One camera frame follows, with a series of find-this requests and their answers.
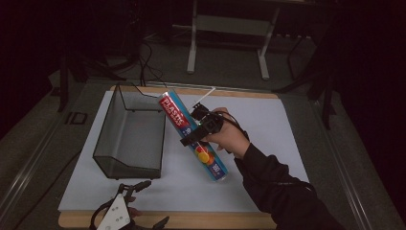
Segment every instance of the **table leg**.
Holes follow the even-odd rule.
[[[269,41],[271,40],[271,37],[272,37],[272,33],[274,32],[274,28],[275,28],[275,24],[277,22],[279,12],[280,12],[280,8],[276,8],[274,15],[272,16],[272,21],[269,23],[269,27],[268,27],[268,30],[265,35],[265,40],[263,42],[263,46],[261,49],[258,50],[260,73],[262,75],[262,79],[265,81],[269,80],[269,73],[268,73],[268,67],[266,65],[265,54],[266,54],[266,50],[268,49]]]
[[[189,50],[188,74],[194,73],[194,63],[196,61],[196,20],[197,20],[197,0],[193,0],[193,18],[192,18],[192,44]]]

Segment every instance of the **desk organizer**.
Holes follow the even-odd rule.
[[[106,177],[161,177],[165,120],[155,97],[116,85],[93,153]]]

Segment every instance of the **hand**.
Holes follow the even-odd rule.
[[[227,114],[228,110],[225,107],[220,107],[213,112],[222,111],[226,112],[222,115],[232,120],[232,118]],[[214,142],[218,144],[217,150],[226,149],[233,153],[233,155],[238,158],[242,159],[244,157],[245,151],[247,151],[248,147],[250,146],[250,142],[245,138],[244,134],[235,126],[230,124],[227,121],[224,121],[223,127],[218,133],[209,134],[202,139],[204,142]]]

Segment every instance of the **black cable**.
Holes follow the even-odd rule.
[[[21,223],[27,218],[27,216],[30,215],[30,213],[38,206],[38,204],[42,201],[42,199],[51,191],[51,189],[54,187],[55,183],[57,180],[60,178],[60,176],[63,174],[63,172],[68,168],[68,166],[77,158],[81,153],[81,150],[78,151],[72,158],[66,163],[66,165],[62,168],[62,170],[59,172],[59,174],[56,176],[54,181],[51,183],[51,185],[47,188],[47,190],[42,194],[42,196],[39,198],[39,200],[34,204],[34,206],[18,221],[17,225],[15,225],[12,230],[17,229]]]

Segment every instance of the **person's arm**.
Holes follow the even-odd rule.
[[[344,229],[311,185],[289,175],[288,166],[275,155],[265,156],[236,127],[225,122],[218,133],[204,141],[217,143],[220,149],[234,154],[245,190],[260,211],[272,215],[278,229]]]

